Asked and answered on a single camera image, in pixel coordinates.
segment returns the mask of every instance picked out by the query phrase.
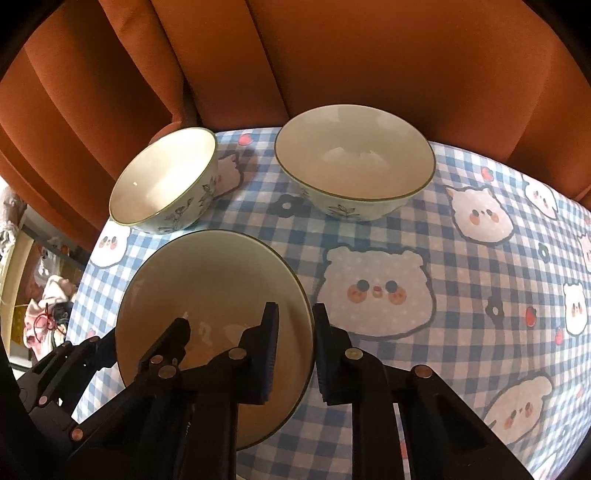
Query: bear face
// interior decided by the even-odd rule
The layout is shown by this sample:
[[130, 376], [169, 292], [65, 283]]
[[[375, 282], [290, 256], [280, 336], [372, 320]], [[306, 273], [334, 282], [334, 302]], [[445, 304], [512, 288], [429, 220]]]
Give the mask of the bear face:
[[484, 423], [505, 445], [521, 440], [540, 421], [544, 399], [552, 393], [548, 377], [537, 375], [501, 391], [491, 402]]
[[579, 240], [579, 245], [581, 246], [581, 250], [583, 251], [583, 259], [585, 260], [585, 267], [587, 271], [591, 273], [591, 240], [589, 239], [588, 234], [584, 234], [583, 236], [577, 237]]
[[131, 233], [128, 226], [119, 225], [109, 220], [92, 251], [90, 261], [99, 268], [108, 268], [118, 264], [127, 250], [127, 239]]
[[435, 301], [419, 254], [337, 247], [326, 258], [317, 301], [333, 325], [360, 335], [401, 337], [431, 322]]
[[550, 187], [527, 175], [523, 175], [523, 181], [527, 183], [525, 197], [546, 217], [556, 220], [558, 207]]
[[587, 326], [587, 305], [583, 285], [563, 285], [564, 291], [564, 316], [566, 318], [566, 330], [571, 335], [580, 335]]
[[462, 236], [485, 245], [508, 240], [514, 231], [511, 217], [489, 187], [455, 190], [446, 188], [453, 222]]

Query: white bowl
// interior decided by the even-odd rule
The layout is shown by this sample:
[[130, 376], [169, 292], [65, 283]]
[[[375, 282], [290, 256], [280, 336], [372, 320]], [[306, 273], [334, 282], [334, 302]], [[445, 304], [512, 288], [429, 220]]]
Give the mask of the white bowl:
[[313, 320], [306, 294], [285, 261], [255, 238], [226, 230], [181, 236], [156, 251], [135, 274], [115, 330], [125, 385], [138, 361], [176, 318], [191, 325], [181, 369], [206, 364], [259, 325], [265, 303], [279, 305], [273, 386], [263, 406], [240, 405], [237, 447], [274, 433], [306, 391], [313, 366]]
[[216, 146], [213, 132], [194, 127], [144, 148], [115, 183], [111, 218], [147, 233], [171, 233], [191, 225], [215, 193]]
[[362, 105], [327, 105], [281, 129], [275, 156], [328, 215], [375, 220], [404, 205], [435, 174], [431, 145], [408, 122]]

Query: leaf pattern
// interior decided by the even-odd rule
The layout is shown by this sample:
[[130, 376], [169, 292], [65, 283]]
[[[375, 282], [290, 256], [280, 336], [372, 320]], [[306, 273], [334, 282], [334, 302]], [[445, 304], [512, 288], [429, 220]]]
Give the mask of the leaf pattern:
[[207, 204], [209, 202], [209, 200], [213, 199], [213, 195], [216, 192], [216, 183], [217, 183], [217, 178], [216, 177], [212, 177], [209, 180], [209, 183], [206, 183], [203, 186], [203, 196], [199, 199], [199, 206], [202, 207], [205, 204]]
[[329, 210], [335, 217], [344, 218], [346, 220], [353, 218], [357, 219], [360, 217], [358, 213], [355, 213], [355, 208], [343, 207], [341, 204], [338, 204], [336, 207], [329, 207]]
[[172, 221], [173, 224], [171, 226], [158, 227], [158, 232], [159, 233], [172, 233], [172, 232], [178, 230], [178, 223], [179, 223], [181, 217], [183, 216], [183, 214], [189, 208], [189, 205], [191, 205], [192, 201], [193, 201], [193, 197], [191, 197], [191, 198], [189, 198], [189, 200], [187, 200], [186, 205], [182, 205], [182, 206], [176, 208], [173, 213], [169, 213], [166, 217], [164, 217], [164, 220], [166, 220], [167, 222]]

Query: curtain fold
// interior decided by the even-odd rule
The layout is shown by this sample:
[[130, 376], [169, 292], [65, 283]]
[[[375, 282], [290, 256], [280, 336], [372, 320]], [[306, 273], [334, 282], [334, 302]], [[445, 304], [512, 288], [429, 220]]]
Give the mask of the curtain fold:
[[150, 141], [328, 103], [391, 111], [591, 206], [591, 88], [522, 0], [66, 0], [0, 82], [0, 176], [90, 249]]
[[97, 0], [67, 0], [0, 82], [0, 176], [49, 222], [92, 249], [115, 179], [182, 116], [159, 98]]

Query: blue gingham tablecloth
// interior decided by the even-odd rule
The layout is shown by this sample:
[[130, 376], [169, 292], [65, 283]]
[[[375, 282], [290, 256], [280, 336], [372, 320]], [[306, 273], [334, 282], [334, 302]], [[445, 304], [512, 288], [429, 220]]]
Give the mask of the blue gingham tablecloth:
[[[68, 339], [113, 328], [134, 273], [168, 241], [200, 229], [244, 232], [287, 260], [355, 346], [395, 367], [433, 367], [536, 480], [554, 479], [591, 424], [591, 214], [507, 166], [433, 143], [437, 172], [423, 192], [379, 220], [340, 221], [281, 171], [277, 132], [217, 135], [218, 188], [229, 191], [186, 231], [151, 236], [108, 222]], [[98, 372], [75, 419], [122, 387], [117, 367]], [[324, 405], [314, 374], [281, 430], [238, 452], [237, 470], [248, 480], [348, 479], [351, 452], [351, 410]]]

